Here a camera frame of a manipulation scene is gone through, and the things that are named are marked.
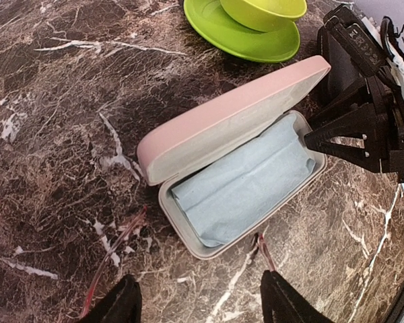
pink glasses case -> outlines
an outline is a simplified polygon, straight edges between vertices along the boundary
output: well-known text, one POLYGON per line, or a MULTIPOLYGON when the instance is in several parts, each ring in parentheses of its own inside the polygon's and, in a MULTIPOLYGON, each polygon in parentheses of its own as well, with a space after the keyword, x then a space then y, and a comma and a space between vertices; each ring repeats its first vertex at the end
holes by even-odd
POLYGON ((266 221, 324 170, 326 156, 307 150, 316 162, 310 177, 238 239, 215 248, 207 248, 199 241, 172 197, 171 187, 257 137, 283 113, 296 114, 294 128, 304 145, 303 138, 311 131, 310 126, 299 112, 289 110, 308 95, 330 68, 321 56, 294 63, 173 118, 141 140, 137 156, 145 179, 150 186, 163 183, 160 206, 195 257, 210 259, 220 255, 266 221))

marble countertop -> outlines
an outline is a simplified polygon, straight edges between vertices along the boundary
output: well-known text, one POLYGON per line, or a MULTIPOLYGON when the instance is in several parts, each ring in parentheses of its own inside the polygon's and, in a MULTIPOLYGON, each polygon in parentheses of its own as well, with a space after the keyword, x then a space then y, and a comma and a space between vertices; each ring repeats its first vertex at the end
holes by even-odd
MULTIPOLYGON (((301 49, 286 64, 315 53, 339 2, 308 1, 301 49)), ((148 225, 117 250, 97 297, 132 273, 144 322, 261 322, 266 267, 261 257, 247 264, 251 237, 214 260, 193 258, 158 189, 135 178, 135 148, 163 122, 282 66, 212 47, 170 0, 2 0, 0 322, 74 322, 106 252, 95 227, 113 243, 142 205, 148 225)), ((306 116, 318 108, 311 97, 297 106, 306 116)), ((381 321, 404 278, 394 176, 329 158, 265 229, 279 272, 316 309, 336 322, 381 321)))

white marble vein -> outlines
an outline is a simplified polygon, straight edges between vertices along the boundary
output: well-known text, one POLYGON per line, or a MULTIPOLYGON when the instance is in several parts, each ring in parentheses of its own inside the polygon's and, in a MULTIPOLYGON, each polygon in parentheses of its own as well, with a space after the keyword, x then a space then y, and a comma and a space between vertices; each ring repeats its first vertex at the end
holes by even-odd
POLYGON ((7 120, 2 122, 3 130, 0 138, 13 143, 16 135, 22 128, 24 121, 27 120, 28 115, 25 112, 15 112, 7 120))
POLYGON ((17 262, 10 261, 9 259, 3 258, 3 257, 0 257, 0 261, 3 264, 6 264, 7 266, 9 266, 11 268, 16 268, 19 271, 25 271, 29 275, 45 276, 45 277, 49 277, 54 280, 57 280, 59 278, 57 274, 50 273, 49 271, 43 271, 41 269, 37 269, 37 268, 31 267, 31 266, 25 266, 22 264, 18 264, 17 262))
POLYGON ((362 234, 362 237, 358 237, 348 226, 348 224, 344 221, 343 219, 343 224, 344 227, 346 228, 347 232, 349 232, 349 235, 355 240, 357 243, 359 243, 362 247, 362 253, 364 254, 365 259, 368 259, 370 252, 368 251, 368 248, 365 243, 365 236, 362 234))
POLYGON ((109 129, 109 131, 112 133, 112 136, 114 137, 115 141, 115 153, 116 155, 114 157, 105 157, 100 160, 102 166, 106 166, 107 168, 114 165, 114 164, 120 164, 122 165, 125 169, 130 171, 134 179, 136 179, 138 182, 141 181, 141 178, 139 175, 135 172, 135 170, 132 168, 129 160, 123 155, 123 146, 121 145, 121 140, 116 133, 114 127, 111 125, 111 123, 108 121, 108 119, 101 113, 99 112, 99 116, 102 119, 103 123, 106 125, 106 127, 109 129))
POLYGON ((52 37, 52 40, 58 40, 61 42, 66 42, 65 44, 54 46, 54 47, 44 47, 44 48, 35 48, 34 50, 38 52, 52 52, 56 50, 62 50, 65 48, 69 47, 78 47, 78 48, 94 48, 96 54, 100 54, 102 52, 102 46, 104 44, 109 44, 109 45, 115 45, 119 47, 127 47, 127 48, 134 48, 134 49, 139 49, 142 51, 147 51, 147 50, 154 50, 158 52, 162 52, 165 54, 170 54, 170 55, 180 55, 180 56, 186 56, 187 54, 183 52, 177 52, 174 50, 166 50, 163 48, 158 48, 158 47, 145 47, 141 45, 136 45, 136 44, 128 44, 126 42, 118 42, 116 40, 111 40, 111 41, 106 41, 106 42, 98 42, 98 41, 87 41, 87 40, 69 40, 66 38, 57 38, 57 37, 52 37))
POLYGON ((364 286, 362 287, 361 293, 355 302, 355 306, 353 307, 353 312, 351 313, 351 316, 349 317, 349 320, 347 321, 347 323, 352 322, 353 319, 355 318, 356 312, 358 311, 362 298, 364 297, 364 294, 370 284, 371 274, 372 274, 372 271, 374 270, 374 264, 376 263, 377 256, 380 254, 380 251, 383 248, 384 241, 390 237, 390 233, 388 232, 389 221, 392 219, 392 210, 395 207, 395 204, 397 202, 400 191, 401 191, 401 186, 398 185, 397 191, 395 192, 395 196, 394 196, 394 199, 391 204, 391 207, 389 208, 388 211, 385 211, 381 208, 373 207, 373 209, 375 211, 382 213, 384 215, 384 233, 383 233, 382 238, 380 239, 380 242, 378 243, 377 251, 376 251, 375 255, 372 257, 370 266, 368 266, 368 268, 366 268, 366 270, 364 271, 364 274, 363 274, 364 286))
POLYGON ((237 312, 224 312, 222 322, 230 322, 239 318, 244 312, 237 311, 237 312))
POLYGON ((242 264, 240 270, 238 272, 236 272, 236 274, 230 280, 230 282, 228 284, 228 288, 226 289, 226 292, 220 297, 218 302, 214 305, 214 307, 213 307, 211 313, 209 314, 209 316, 207 317, 205 323, 213 323, 214 322, 214 318, 218 315, 218 313, 221 310, 222 306, 227 302, 229 297, 232 295, 232 293, 235 290, 236 283, 238 282, 239 278, 242 276, 244 271, 247 269, 247 266, 250 264, 250 262, 251 262, 250 259, 251 259, 252 255, 253 255, 253 250, 250 251, 246 255, 245 261, 242 264))
MULTIPOLYGON (((97 219, 94 220, 93 228, 94 230, 96 230, 97 235, 100 236, 100 242, 102 242, 103 248, 105 249, 106 252, 108 252, 111 249, 111 246, 110 246, 110 240, 108 240, 108 237, 106 237, 106 234, 103 232, 104 227, 105 225, 100 223, 97 219)), ((110 255, 110 259, 115 267, 119 267, 121 259, 118 256, 118 254, 116 254, 116 252, 113 252, 110 255)))
POLYGON ((12 258, 19 256, 20 254, 33 254, 33 253, 40 253, 40 252, 47 252, 55 249, 56 246, 52 246, 49 248, 41 249, 41 250, 24 250, 21 246, 16 247, 15 251, 13 252, 12 258))
POLYGON ((174 5, 169 5, 168 7, 165 7, 165 8, 163 8, 163 9, 160 9, 160 10, 157 10, 157 11, 154 11, 154 12, 151 12, 151 15, 158 15, 159 13, 164 13, 165 11, 168 11, 168 10, 171 10, 172 8, 175 8, 175 7, 179 7, 180 5, 179 4, 174 4, 174 5))

green saucer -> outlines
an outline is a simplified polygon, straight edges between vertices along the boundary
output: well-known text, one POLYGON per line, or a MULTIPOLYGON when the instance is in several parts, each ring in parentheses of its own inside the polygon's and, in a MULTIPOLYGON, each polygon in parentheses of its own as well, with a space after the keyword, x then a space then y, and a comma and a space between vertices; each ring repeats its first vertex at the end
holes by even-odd
POLYGON ((241 59, 279 63, 292 58, 299 49, 298 28, 289 20, 273 32, 258 32, 233 20, 220 0, 184 0, 184 12, 204 39, 241 59))

